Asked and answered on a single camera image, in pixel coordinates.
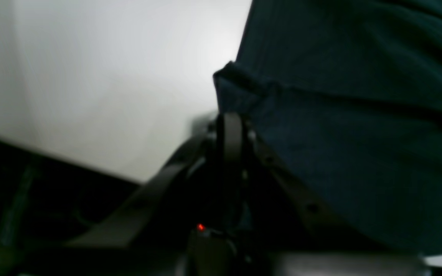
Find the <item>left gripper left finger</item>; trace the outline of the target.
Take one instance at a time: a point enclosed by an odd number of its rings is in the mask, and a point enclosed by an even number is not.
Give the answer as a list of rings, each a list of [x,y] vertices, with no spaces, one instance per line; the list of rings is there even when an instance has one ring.
[[[204,207],[207,181],[194,184],[191,177],[219,155],[224,125],[218,115],[112,215],[63,247],[31,253],[18,275],[197,276],[185,243]]]

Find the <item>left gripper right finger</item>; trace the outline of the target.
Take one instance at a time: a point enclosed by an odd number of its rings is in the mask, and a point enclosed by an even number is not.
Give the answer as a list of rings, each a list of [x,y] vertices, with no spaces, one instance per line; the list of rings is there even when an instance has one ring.
[[[361,234],[284,163],[236,113],[225,115],[225,184],[250,218],[257,276],[428,276],[419,255]]]

